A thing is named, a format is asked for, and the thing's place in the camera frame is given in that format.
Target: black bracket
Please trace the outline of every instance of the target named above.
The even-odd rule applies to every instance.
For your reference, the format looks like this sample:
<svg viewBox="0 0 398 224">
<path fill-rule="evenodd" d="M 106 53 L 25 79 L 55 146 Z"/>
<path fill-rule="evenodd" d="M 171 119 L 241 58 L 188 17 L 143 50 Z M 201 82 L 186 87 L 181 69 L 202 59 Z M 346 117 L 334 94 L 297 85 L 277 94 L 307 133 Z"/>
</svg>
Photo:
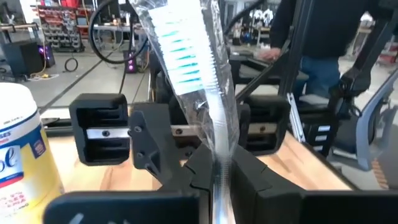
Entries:
<svg viewBox="0 0 398 224">
<path fill-rule="evenodd" d="M 134 166 L 148 170 L 160 183 L 181 168 L 169 117 L 168 105 L 138 103 L 129 120 Z"/>
<path fill-rule="evenodd" d="M 279 95 L 250 96 L 245 100 L 250 105 L 251 123 L 274 123 L 276 131 L 260 136 L 248 136 L 246 149 L 256 156 L 277 152 L 285 138 L 289 123 L 290 104 Z"/>
<path fill-rule="evenodd" d="M 82 163 L 88 166 L 117 165 L 129 158 L 129 138 L 88 139 L 86 133 L 90 128 L 127 127 L 127 101 L 124 95 L 84 93 L 70 104 L 69 113 Z"/>
</svg>

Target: table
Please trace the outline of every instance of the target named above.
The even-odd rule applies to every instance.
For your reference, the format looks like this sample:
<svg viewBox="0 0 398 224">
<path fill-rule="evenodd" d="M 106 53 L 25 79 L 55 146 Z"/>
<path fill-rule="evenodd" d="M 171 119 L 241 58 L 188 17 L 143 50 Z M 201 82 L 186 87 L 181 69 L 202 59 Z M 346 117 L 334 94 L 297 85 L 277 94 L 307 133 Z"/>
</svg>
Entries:
<svg viewBox="0 0 398 224">
<path fill-rule="evenodd" d="M 144 30 L 143 29 L 140 29 L 140 25 L 138 25 L 138 24 L 134 24 L 133 25 L 133 27 L 134 27 L 134 33 L 135 34 L 143 34 L 144 33 Z M 88 28 L 88 25 L 77 25 L 77 28 Z M 114 35 L 116 36 L 116 32 L 130 32 L 130 27 L 129 26 L 126 26 L 126 25 L 120 25 L 120 26 L 114 26 L 114 25 L 108 25 L 108 26 L 102 26 L 102 25 L 98 25 L 98 24 L 95 24 L 94 25 L 94 30 L 109 30 L 109 31 L 111 31 L 111 32 L 113 32 L 114 33 Z M 132 41 L 132 46 L 133 47 L 135 47 L 136 46 L 136 44 L 135 44 L 135 42 L 134 41 Z"/>
<path fill-rule="evenodd" d="M 10 24 L 0 24 L 0 32 L 2 35 L 0 35 L 0 45 L 6 44 L 6 40 L 11 43 L 11 38 L 9 35 L 9 32 L 13 32 L 15 30 L 21 30 L 21 29 L 29 29 L 32 28 L 33 35 L 36 40 L 39 40 L 39 34 L 37 33 L 39 27 L 37 26 L 36 23 L 31 23 L 31 24 L 20 24 L 20 25 L 10 25 Z"/>
<path fill-rule="evenodd" d="M 66 192 L 78 190 L 156 190 L 160 184 L 132 158 L 118 166 L 88 167 L 77 155 L 73 137 L 49 138 Z M 349 182 L 315 152 L 286 134 L 279 151 L 259 159 L 269 168 L 307 190 L 351 190 Z"/>
</svg>

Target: wooden table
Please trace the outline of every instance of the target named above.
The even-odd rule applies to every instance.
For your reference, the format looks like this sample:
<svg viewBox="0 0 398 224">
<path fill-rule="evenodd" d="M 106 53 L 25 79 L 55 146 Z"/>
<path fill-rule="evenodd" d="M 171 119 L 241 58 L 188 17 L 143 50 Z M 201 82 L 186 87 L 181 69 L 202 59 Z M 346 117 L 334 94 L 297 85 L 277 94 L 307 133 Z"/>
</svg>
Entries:
<svg viewBox="0 0 398 224">
<path fill-rule="evenodd" d="M 65 190 L 155 190 L 159 183 L 128 159 L 118 166 L 88 167 L 77 155 L 72 137 L 50 138 L 50 147 Z M 350 186 L 314 153 L 286 134 L 280 150 L 259 159 L 279 175 L 307 190 L 350 190 Z"/>
</svg>

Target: black cable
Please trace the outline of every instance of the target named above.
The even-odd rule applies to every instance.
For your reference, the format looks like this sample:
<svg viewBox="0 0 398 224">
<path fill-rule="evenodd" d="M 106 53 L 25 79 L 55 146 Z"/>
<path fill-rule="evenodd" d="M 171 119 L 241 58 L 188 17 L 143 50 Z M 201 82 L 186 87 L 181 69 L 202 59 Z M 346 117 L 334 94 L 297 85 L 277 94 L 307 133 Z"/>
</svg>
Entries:
<svg viewBox="0 0 398 224">
<path fill-rule="evenodd" d="M 134 41 L 134 29 L 133 29 L 133 27 L 132 27 L 132 19 L 130 19 L 130 38 L 129 38 L 129 48 L 128 48 L 128 50 L 127 50 L 127 53 L 128 54 L 130 54 L 130 52 L 131 52 L 131 49 L 132 49 L 132 42 Z M 122 90 L 123 90 L 123 86 L 124 86 L 124 80 L 126 79 L 126 66 L 124 66 L 124 72 L 123 72 L 123 77 L 122 77 L 122 82 L 121 82 L 121 84 L 120 84 L 120 88 L 119 88 L 119 94 L 121 94 L 122 93 Z"/>
<path fill-rule="evenodd" d="M 115 0 L 105 0 L 103 1 L 101 4 L 99 4 L 97 10 L 93 13 L 93 15 L 91 15 L 91 19 L 90 19 L 90 24 L 88 26 L 88 40 L 90 43 L 91 48 L 93 49 L 93 52 L 104 62 L 108 62 L 111 64 L 122 64 L 125 62 L 128 62 L 130 60 L 133 60 L 137 55 L 139 55 L 143 50 L 144 47 L 146 45 L 146 43 L 148 42 L 148 36 L 145 38 L 144 42 L 142 43 L 142 45 L 138 48 L 138 50 L 136 52 L 134 52 L 131 57 L 126 58 L 124 60 L 110 60 L 106 57 L 104 57 L 104 55 L 101 54 L 101 52 L 99 52 L 96 44 L 95 44 L 95 39 L 94 39 L 94 23 L 97 20 L 98 16 L 100 16 L 100 12 L 109 4 L 111 4 L 113 1 Z"/>
<path fill-rule="evenodd" d="M 229 22 L 229 24 L 225 27 L 224 35 L 228 35 L 229 32 L 231 31 L 232 27 L 235 25 L 235 23 L 237 23 L 247 13 L 250 13 L 250 11 L 259 7 L 263 2 L 264 2 L 264 0 L 257 0 L 255 3 L 251 4 L 249 7 L 243 9 L 240 13 L 238 13 L 236 16 L 234 16 L 232 18 L 231 22 Z"/>
<path fill-rule="evenodd" d="M 69 62 L 75 62 L 74 68 L 72 68 L 72 69 L 68 68 Z M 65 61 L 65 64 L 63 65 L 63 67 L 65 69 L 64 72 L 74 72 L 79 67 L 79 62 L 74 57 L 71 57 L 71 58 L 68 58 L 68 60 Z"/>
</svg>

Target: storage rack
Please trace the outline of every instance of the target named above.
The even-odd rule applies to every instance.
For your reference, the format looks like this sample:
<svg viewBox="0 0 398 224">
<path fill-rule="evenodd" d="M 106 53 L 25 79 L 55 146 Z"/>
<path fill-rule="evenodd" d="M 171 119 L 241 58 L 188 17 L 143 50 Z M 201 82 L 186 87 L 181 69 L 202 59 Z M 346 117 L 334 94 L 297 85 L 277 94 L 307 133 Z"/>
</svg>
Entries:
<svg viewBox="0 0 398 224">
<path fill-rule="evenodd" d="M 45 39 L 56 52 L 82 52 L 77 9 L 59 6 L 31 6 L 37 12 Z"/>
<path fill-rule="evenodd" d="M 87 6 L 86 8 L 77 8 L 76 15 L 78 21 L 78 28 L 80 31 L 80 35 L 82 39 L 88 39 L 88 22 L 87 19 L 90 20 L 91 15 L 94 9 L 92 7 Z"/>
</svg>

